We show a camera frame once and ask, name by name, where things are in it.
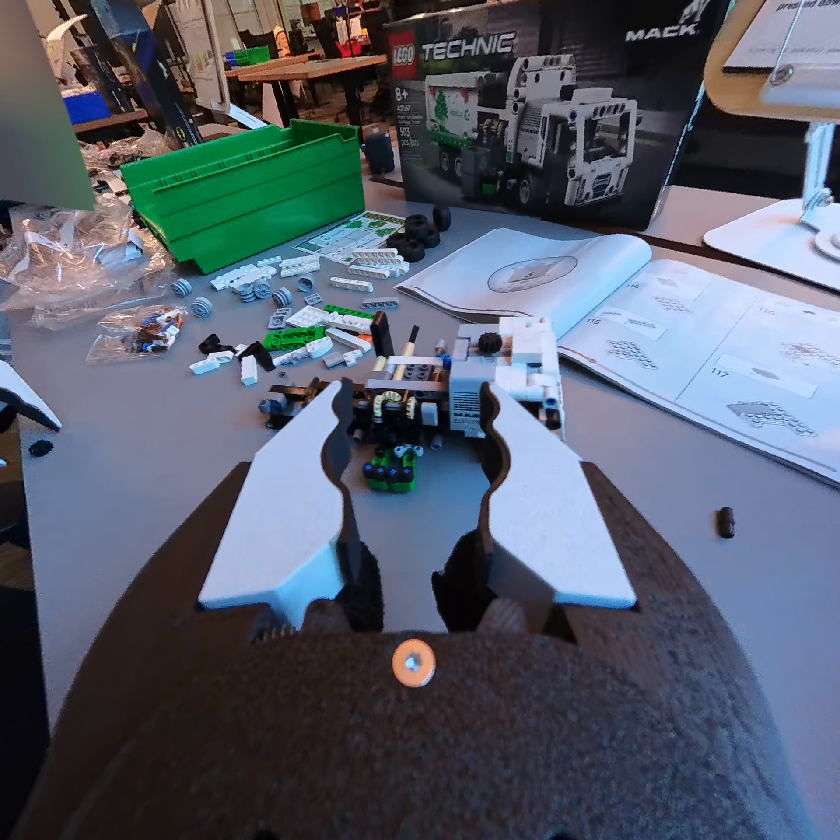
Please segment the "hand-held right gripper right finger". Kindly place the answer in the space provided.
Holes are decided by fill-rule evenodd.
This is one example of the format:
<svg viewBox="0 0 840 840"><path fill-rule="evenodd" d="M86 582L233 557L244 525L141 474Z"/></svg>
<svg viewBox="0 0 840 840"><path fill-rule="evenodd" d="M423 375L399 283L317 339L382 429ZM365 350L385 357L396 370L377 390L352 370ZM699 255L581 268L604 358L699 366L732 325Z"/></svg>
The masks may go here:
<svg viewBox="0 0 840 840"><path fill-rule="evenodd" d="M579 456L494 382L481 387L490 487L486 582L527 607L633 607L637 596Z"/></svg>

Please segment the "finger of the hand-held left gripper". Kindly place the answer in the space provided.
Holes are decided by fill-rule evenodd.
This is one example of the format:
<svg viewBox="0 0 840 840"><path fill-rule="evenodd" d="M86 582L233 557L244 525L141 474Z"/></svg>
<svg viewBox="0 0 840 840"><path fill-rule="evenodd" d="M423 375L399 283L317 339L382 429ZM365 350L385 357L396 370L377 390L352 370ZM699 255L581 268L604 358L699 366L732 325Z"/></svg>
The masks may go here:
<svg viewBox="0 0 840 840"><path fill-rule="evenodd" d="M1 360L1 403L17 414L51 429L61 430L58 416L7 362Z"/></svg>

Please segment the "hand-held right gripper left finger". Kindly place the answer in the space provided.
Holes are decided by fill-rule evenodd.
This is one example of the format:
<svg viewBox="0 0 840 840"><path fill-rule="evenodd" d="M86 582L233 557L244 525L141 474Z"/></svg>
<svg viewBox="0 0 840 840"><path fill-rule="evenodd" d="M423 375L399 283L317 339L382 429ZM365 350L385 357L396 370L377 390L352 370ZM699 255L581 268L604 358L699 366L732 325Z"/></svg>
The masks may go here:
<svg viewBox="0 0 840 840"><path fill-rule="evenodd" d="M361 564L342 474L350 462L352 381L326 385L254 456L197 600L207 610L268 605L302 625Z"/></svg>

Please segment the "small clear bag of pieces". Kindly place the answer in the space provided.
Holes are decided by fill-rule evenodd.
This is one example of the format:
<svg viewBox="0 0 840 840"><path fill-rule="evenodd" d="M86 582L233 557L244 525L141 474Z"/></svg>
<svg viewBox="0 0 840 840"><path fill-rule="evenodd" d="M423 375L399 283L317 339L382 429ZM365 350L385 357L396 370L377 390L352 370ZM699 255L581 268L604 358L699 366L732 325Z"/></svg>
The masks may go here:
<svg viewBox="0 0 840 840"><path fill-rule="evenodd" d="M184 328L181 306L142 306L115 311L98 322L86 364L136 361L166 354Z"/></svg>

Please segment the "partly built lego truck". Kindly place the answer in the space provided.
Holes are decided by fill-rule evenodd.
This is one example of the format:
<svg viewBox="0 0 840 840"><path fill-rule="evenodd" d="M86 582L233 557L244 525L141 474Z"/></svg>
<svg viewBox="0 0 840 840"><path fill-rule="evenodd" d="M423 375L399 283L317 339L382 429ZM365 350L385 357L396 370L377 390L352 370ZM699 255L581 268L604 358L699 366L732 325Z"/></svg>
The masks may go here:
<svg viewBox="0 0 840 840"><path fill-rule="evenodd" d="M375 466L412 466L444 437L485 436L480 393L484 384L521 404L564 440L564 398L557 339L548 317L502 316L496 324L464 324L454 344L439 342L434 356L413 354L416 330L402 354L391 350L385 313L372 320L376 363L366 383L353 386L354 442L373 446Z"/></svg>

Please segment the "small green lego assembly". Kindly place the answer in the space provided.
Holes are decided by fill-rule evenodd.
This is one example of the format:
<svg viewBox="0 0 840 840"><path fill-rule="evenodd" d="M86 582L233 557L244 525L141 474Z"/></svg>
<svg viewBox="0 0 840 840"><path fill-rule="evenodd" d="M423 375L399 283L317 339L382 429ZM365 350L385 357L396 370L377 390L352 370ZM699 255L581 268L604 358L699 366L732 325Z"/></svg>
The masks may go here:
<svg viewBox="0 0 840 840"><path fill-rule="evenodd" d="M417 461L424 455L421 445L375 447L374 457L364 463L362 475L372 490L406 494L414 491L417 482Z"/></svg>

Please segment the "green curved lego panel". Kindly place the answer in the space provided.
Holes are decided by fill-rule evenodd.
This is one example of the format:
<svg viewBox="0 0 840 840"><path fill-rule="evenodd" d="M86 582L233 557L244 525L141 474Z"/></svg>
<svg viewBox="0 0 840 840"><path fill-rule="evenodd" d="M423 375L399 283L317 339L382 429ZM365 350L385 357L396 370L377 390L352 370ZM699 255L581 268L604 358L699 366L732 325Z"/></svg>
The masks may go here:
<svg viewBox="0 0 840 840"><path fill-rule="evenodd" d="M309 328L288 328L268 332L262 341L270 353L287 353L305 347L307 343L326 337L325 328L317 325Z"/></svg>

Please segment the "pile of loose lego pieces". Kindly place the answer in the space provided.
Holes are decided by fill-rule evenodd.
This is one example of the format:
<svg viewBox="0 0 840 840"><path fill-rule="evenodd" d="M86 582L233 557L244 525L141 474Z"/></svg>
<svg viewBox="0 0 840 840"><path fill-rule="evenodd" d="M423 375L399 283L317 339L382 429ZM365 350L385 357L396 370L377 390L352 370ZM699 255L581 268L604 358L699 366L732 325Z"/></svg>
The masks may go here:
<svg viewBox="0 0 840 840"><path fill-rule="evenodd" d="M328 278L331 288L365 293L368 297L371 297L375 292L372 284L373 280L399 278L404 276L410 269L410 264L403 257L399 256L394 248L359 249L353 253L353 257L353 262L345 266L346 272L350 274L348 277L330 276ZM294 259L271 257L259 260L255 264L247 264L218 274L210 280L209 285L213 288L212 284L220 276L225 279L228 277L236 278L247 272L256 271L257 269L267 273L269 283L273 277L278 277L282 280L297 280L299 290L304 294L306 306L295 313L291 313L291 308L279 308L276 305L277 310L269 323L269 332L288 328L309 328L322 325L325 328L326 334L325 338L307 343L303 348L287 353L280 353L280 356L274 360L275 365L295 364L300 359L307 357L308 348L312 344L315 345L318 354L329 353L332 348L330 329L336 328L345 332L356 331L357 333L371 332L371 322L351 318L346 320L342 320L341 318L331 320L328 313L322 310L324 302L313 286L313 274L315 271L321 269L321 262L322 257L317 254L307 254ZM378 301L369 301L360 303L356 308L351 309L370 312L375 309L384 308L388 308L387 304Z"/></svg>

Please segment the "open lego instruction booklet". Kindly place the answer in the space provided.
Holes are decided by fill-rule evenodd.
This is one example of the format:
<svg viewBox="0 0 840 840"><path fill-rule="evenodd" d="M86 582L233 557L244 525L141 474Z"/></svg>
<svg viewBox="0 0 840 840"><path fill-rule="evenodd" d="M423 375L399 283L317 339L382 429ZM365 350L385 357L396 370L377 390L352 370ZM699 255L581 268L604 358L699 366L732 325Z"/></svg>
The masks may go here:
<svg viewBox="0 0 840 840"><path fill-rule="evenodd" d="M567 361L838 487L838 311L656 259L635 236L504 227L395 290L468 322L547 318Z"/></svg>

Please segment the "black lego set box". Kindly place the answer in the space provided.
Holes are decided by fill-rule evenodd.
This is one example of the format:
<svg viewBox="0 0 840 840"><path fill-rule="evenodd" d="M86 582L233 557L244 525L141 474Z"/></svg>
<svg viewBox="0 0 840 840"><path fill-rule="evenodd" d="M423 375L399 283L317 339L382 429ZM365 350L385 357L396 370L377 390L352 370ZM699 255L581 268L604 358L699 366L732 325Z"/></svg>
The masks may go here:
<svg viewBox="0 0 840 840"><path fill-rule="evenodd" d="M728 2L411 2L384 26L406 199L643 231Z"/></svg>

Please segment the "pile of clear plastic bags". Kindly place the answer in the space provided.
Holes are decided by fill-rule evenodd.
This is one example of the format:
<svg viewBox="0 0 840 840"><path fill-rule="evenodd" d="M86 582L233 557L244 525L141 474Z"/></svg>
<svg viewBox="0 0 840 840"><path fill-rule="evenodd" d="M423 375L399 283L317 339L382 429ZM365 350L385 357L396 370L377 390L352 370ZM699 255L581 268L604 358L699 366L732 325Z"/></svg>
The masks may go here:
<svg viewBox="0 0 840 840"><path fill-rule="evenodd" d="M60 330L123 306L168 294L176 262L140 225L122 166L171 151L145 129L109 145L79 142L95 204L92 210L18 204L2 237L2 317Z"/></svg>

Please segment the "group of grey wheel hubs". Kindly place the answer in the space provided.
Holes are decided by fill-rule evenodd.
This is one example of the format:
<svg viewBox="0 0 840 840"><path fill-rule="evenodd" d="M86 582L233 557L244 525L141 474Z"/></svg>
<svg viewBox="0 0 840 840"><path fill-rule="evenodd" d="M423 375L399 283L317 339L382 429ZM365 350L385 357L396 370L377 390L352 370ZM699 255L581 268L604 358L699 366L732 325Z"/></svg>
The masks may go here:
<svg viewBox="0 0 840 840"><path fill-rule="evenodd" d="M272 289L267 273L261 269L247 272L236 278L225 279L220 276L215 279L212 286L216 291L224 289L232 291L242 302L270 299L279 308L291 307L290 290L285 287ZM186 279L174 281L170 289L178 298L186 298L193 292L192 284ZM199 297L190 304L189 309L194 316L205 319L213 312L214 306L209 299Z"/></svg>

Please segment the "green plastic bin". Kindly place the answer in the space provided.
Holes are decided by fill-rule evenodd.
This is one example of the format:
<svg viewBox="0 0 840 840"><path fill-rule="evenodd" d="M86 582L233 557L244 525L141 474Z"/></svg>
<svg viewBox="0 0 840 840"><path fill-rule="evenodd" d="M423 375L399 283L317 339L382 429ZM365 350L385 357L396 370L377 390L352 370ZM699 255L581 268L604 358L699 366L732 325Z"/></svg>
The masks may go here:
<svg viewBox="0 0 840 840"><path fill-rule="evenodd" d="M136 212L208 274L364 209L360 130L292 119L125 164Z"/></svg>

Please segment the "white desk stand with board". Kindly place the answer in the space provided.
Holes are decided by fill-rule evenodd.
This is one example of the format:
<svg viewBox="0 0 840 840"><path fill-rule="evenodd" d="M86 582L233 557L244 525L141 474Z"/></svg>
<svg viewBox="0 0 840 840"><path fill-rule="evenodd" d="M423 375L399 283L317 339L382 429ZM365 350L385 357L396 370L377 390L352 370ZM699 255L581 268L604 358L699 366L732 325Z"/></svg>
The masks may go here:
<svg viewBox="0 0 840 840"><path fill-rule="evenodd" d="M705 244L838 292L838 196L826 178L839 124L839 2L736 2L704 82L721 111L807 125L802 196L714 228Z"/></svg>

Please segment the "wooden office table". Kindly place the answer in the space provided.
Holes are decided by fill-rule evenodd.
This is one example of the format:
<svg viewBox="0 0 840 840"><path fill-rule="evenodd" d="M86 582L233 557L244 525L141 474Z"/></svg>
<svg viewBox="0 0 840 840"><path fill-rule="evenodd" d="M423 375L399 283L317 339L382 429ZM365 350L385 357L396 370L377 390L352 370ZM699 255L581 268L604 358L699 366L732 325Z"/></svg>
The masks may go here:
<svg viewBox="0 0 840 840"><path fill-rule="evenodd" d="M256 66L237 67L227 73L229 78L242 82L269 84L273 91L280 124L287 127L291 119L298 119L290 81L338 81L343 87L350 124L362 125L361 99L358 85L362 70L387 64L386 56L357 56L337 59L314 59L308 56L289 56L272 59Z"/></svg>

